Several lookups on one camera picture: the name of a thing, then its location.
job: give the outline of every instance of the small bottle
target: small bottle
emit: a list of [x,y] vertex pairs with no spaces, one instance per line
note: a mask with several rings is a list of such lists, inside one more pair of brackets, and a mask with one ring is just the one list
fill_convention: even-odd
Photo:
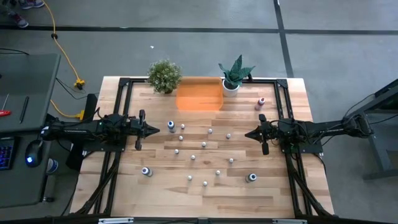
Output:
[[148,167],[144,167],[141,170],[142,174],[144,174],[147,177],[151,177],[152,175],[154,175],[154,173],[152,172],[152,170]]
[[249,174],[246,176],[246,182],[250,183],[257,180],[257,175],[256,174]]
[[175,127],[174,127],[174,122],[173,122],[173,121],[169,121],[169,122],[167,123],[167,127],[169,128],[169,131],[170,131],[171,133],[174,133],[174,132],[175,132]]
[[259,99],[259,101],[257,101],[257,104],[255,105],[254,109],[261,110],[261,107],[264,105],[265,102],[266,102],[265,98]]
[[49,158],[47,163],[47,174],[52,174],[58,169],[58,161]]

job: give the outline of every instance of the yellow cable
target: yellow cable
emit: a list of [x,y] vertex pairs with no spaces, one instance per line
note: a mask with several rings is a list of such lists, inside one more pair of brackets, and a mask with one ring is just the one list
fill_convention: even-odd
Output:
[[[46,3],[44,0],[43,0],[43,3],[44,3],[44,5],[45,5],[45,7],[49,10],[49,13],[50,13],[50,16],[51,16],[51,20],[52,20],[53,33],[56,34],[56,30],[55,30],[55,19],[54,19],[54,16],[53,16],[53,14],[52,14],[52,11],[51,11],[51,9],[49,8],[49,6],[47,5],[47,3]],[[74,74],[76,75],[77,81],[79,82],[79,81],[80,81],[80,77],[79,77],[79,75],[77,74],[75,67],[74,67],[74,66],[72,65],[72,63],[70,62],[67,53],[63,50],[63,48],[62,48],[61,45],[58,43],[58,41],[56,40],[55,37],[53,37],[53,40],[54,40],[55,43],[57,44],[58,48],[59,48],[59,49],[62,51],[62,53],[64,54],[64,56],[65,56],[65,58],[67,59],[67,61],[68,61],[69,65],[70,65],[70,67],[72,68]]]
[[50,100],[50,102],[51,102],[51,104],[54,106],[55,110],[58,111],[58,113],[60,113],[60,115],[62,115],[62,116],[64,116],[64,117],[67,117],[67,118],[79,118],[78,115],[67,115],[67,114],[62,113],[62,112],[57,108],[57,106],[55,105],[54,101]]

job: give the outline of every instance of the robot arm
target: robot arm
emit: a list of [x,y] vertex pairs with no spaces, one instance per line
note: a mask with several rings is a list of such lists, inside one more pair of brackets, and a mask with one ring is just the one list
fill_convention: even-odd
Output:
[[145,111],[140,110],[139,118],[120,114],[105,115],[103,118],[88,123],[69,123],[59,120],[50,121],[41,131],[43,140],[67,139],[72,143],[90,143],[90,148],[106,149],[124,144],[127,136],[137,136],[135,148],[141,150],[141,139],[158,133],[159,129],[148,125]]
[[280,119],[267,121],[263,114],[259,115],[260,125],[253,131],[245,134],[262,143],[262,153],[268,155],[267,140],[278,139],[281,145],[289,146],[291,152],[322,152],[320,140],[326,136],[347,134],[352,137],[367,138],[372,130],[366,118],[357,114],[340,121],[313,123],[294,119]]

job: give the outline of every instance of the yellow extension cord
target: yellow extension cord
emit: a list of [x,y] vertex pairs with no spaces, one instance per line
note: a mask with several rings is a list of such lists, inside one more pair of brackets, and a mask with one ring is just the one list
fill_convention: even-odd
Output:
[[[52,20],[53,33],[56,34],[57,31],[56,31],[56,29],[55,29],[55,19],[54,19],[54,16],[53,16],[53,14],[52,14],[52,11],[51,11],[51,9],[49,8],[49,6],[47,5],[47,3],[46,3],[44,0],[43,0],[43,3],[44,3],[44,5],[45,5],[45,7],[47,8],[47,10],[49,10],[49,13],[50,13],[50,16],[51,16],[51,20]],[[69,63],[69,66],[72,68],[74,74],[76,75],[76,79],[77,79],[77,80],[76,80],[75,86],[76,86],[76,84],[84,85],[84,84],[85,84],[85,81],[80,79],[79,75],[78,75],[77,72],[76,72],[75,67],[74,67],[74,66],[72,65],[72,63],[70,62],[67,53],[63,50],[63,48],[61,47],[61,45],[58,43],[56,37],[53,37],[53,40],[54,40],[55,43],[57,44],[58,48],[62,51],[63,55],[65,56],[65,58],[67,59],[67,61],[68,61],[68,63]],[[66,118],[78,118],[78,119],[80,119],[80,120],[83,119],[84,110],[82,110],[80,113],[78,113],[78,114],[76,114],[76,115],[67,115],[67,114],[62,113],[62,111],[60,111],[60,110],[58,109],[58,107],[56,106],[56,104],[54,103],[54,101],[50,100],[50,102],[51,102],[51,104],[54,106],[55,110],[56,110],[58,113],[60,113],[60,115],[66,117]]]

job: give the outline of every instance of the white flower pot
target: white flower pot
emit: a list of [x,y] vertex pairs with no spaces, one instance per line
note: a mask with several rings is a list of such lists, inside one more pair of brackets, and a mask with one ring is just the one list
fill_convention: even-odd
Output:
[[226,96],[226,97],[236,96],[236,94],[238,94],[238,89],[239,89],[240,86],[236,87],[233,90],[230,90],[230,89],[225,87],[224,82],[225,82],[225,80],[223,80],[223,95]]

